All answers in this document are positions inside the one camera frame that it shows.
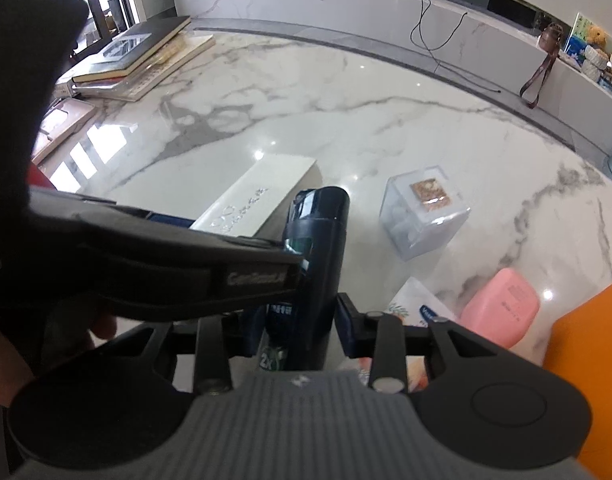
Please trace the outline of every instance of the black bottle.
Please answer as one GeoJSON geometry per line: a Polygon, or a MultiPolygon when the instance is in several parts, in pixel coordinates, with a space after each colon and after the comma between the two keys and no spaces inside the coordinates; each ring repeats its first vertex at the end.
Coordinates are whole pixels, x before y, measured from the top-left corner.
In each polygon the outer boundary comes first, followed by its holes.
{"type": "Polygon", "coordinates": [[[350,197],[340,187],[300,191],[283,231],[286,250],[304,256],[305,279],[292,303],[270,304],[265,370],[321,370],[335,313],[350,197]]]}

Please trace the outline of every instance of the pink case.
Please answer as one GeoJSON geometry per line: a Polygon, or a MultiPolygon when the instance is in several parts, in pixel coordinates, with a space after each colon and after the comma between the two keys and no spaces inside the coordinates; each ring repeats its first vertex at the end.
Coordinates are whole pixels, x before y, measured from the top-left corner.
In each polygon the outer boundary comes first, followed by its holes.
{"type": "Polygon", "coordinates": [[[540,309],[540,299],[514,269],[500,270],[465,306],[459,324],[510,348],[528,331],[540,309]]]}

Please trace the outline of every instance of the red object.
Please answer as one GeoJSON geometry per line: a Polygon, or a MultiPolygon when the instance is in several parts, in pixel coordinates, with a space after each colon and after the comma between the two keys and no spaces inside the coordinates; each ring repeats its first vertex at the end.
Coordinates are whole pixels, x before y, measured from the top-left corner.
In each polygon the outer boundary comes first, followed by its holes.
{"type": "Polygon", "coordinates": [[[28,168],[28,175],[26,176],[26,182],[31,186],[47,187],[49,189],[57,189],[48,177],[45,176],[39,168],[34,164],[30,164],[28,168]]]}

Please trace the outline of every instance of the clear plastic container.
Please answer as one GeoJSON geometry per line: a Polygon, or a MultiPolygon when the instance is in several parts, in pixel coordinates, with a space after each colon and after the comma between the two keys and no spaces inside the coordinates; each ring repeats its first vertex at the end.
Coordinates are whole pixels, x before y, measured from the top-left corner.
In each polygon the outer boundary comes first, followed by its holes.
{"type": "Polygon", "coordinates": [[[470,207],[439,166],[388,179],[379,220],[404,260],[446,245],[470,207]]]}

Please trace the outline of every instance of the power cord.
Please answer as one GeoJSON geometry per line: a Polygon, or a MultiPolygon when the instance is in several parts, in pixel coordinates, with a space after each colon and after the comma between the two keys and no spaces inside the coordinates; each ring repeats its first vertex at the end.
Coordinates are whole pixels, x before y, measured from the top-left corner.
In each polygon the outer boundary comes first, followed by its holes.
{"type": "Polygon", "coordinates": [[[433,61],[435,61],[437,63],[437,66],[441,66],[444,70],[448,70],[448,72],[453,73],[454,75],[461,77],[462,79],[464,79],[464,81],[467,81],[468,83],[470,83],[471,85],[474,85],[478,88],[481,88],[483,90],[486,90],[487,92],[494,92],[496,94],[500,94],[501,90],[498,89],[494,89],[494,88],[488,88],[486,86],[480,85],[479,83],[475,83],[474,81],[468,79],[464,74],[461,74],[459,72],[457,72],[456,70],[453,70],[452,68],[441,64],[441,61],[439,61],[435,55],[433,54],[433,52],[435,50],[439,50],[441,47],[446,46],[446,44],[448,44],[449,41],[451,41],[452,37],[454,36],[455,32],[457,32],[457,29],[460,28],[462,22],[464,21],[464,18],[466,17],[466,14],[468,14],[468,12],[464,12],[462,14],[462,18],[460,19],[460,22],[457,24],[457,27],[454,28],[454,30],[451,32],[451,35],[448,36],[448,39],[446,41],[444,41],[440,46],[436,46],[434,48],[430,48],[426,42],[423,40],[423,34],[422,34],[422,20],[423,17],[425,16],[426,12],[428,11],[428,9],[430,9],[430,6],[432,5],[432,1],[428,0],[428,6],[424,9],[423,8],[423,0],[421,0],[421,11],[419,13],[419,21],[417,22],[417,25],[415,25],[415,27],[413,28],[413,30],[410,31],[410,42],[415,45],[417,48],[422,48],[425,49],[428,54],[430,54],[430,57],[433,58],[433,61]],[[419,39],[422,40],[422,44],[423,46],[421,46],[420,44],[417,44],[415,42],[415,40],[413,39],[413,34],[415,33],[415,31],[419,29],[419,39]]]}

